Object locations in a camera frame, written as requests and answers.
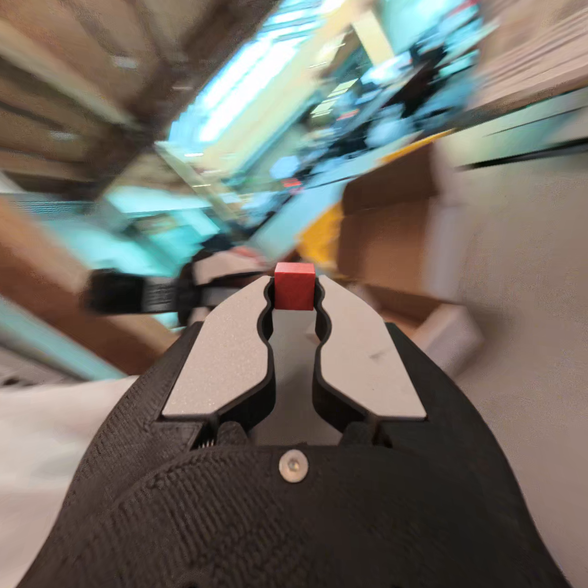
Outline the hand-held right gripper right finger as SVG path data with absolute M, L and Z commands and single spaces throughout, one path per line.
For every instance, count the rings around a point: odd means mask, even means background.
M 335 430 L 423 422 L 427 413 L 385 321 L 331 278 L 315 283 L 313 407 Z

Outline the white cardboard box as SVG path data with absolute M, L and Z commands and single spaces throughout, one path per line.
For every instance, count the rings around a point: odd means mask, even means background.
M 415 147 L 347 184 L 337 243 L 352 292 L 451 377 L 483 341 L 460 295 L 465 196 L 441 141 Z

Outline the red wooden cube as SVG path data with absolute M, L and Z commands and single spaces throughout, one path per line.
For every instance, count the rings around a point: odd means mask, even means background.
M 274 309 L 312 311 L 316 271 L 312 263 L 279 262 L 274 273 Z

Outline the yellow plastic bin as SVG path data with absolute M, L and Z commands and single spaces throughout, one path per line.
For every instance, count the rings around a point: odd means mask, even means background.
M 418 149 L 434 143 L 445 136 L 456 132 L 450 128 L 417 141 L 408 143 L 377 160 L 371 171 L 377 171 L 384 165 L 394 162 Z M 336 254 L 339 240 L 339 232 L 343 218 L 342 198 L 323 212 L 316 220 L 309 224 L 298 235 L 296 251 L 304 261 L 315 264 L 315 267 L 325 270 L 327 273 L 339 275 L 336 268 Z

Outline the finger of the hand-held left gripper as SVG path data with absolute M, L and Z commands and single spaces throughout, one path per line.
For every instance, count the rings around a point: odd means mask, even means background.
M 203 322 L 218 305 L 243 288 L 220 283 L 197 285 L 192 301 L 192 323 Z
M 256 252 L 200 252 L 193 259 L 193 280 L 198 286 L 243 288 L 268 271 Z

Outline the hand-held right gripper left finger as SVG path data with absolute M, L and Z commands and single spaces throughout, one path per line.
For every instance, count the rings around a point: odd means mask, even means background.
M 261 276 L 225 298 L 202 323 L 162 410 L 162 418 L 238 422 L 251 430 L 273 410 L 273 278 Z

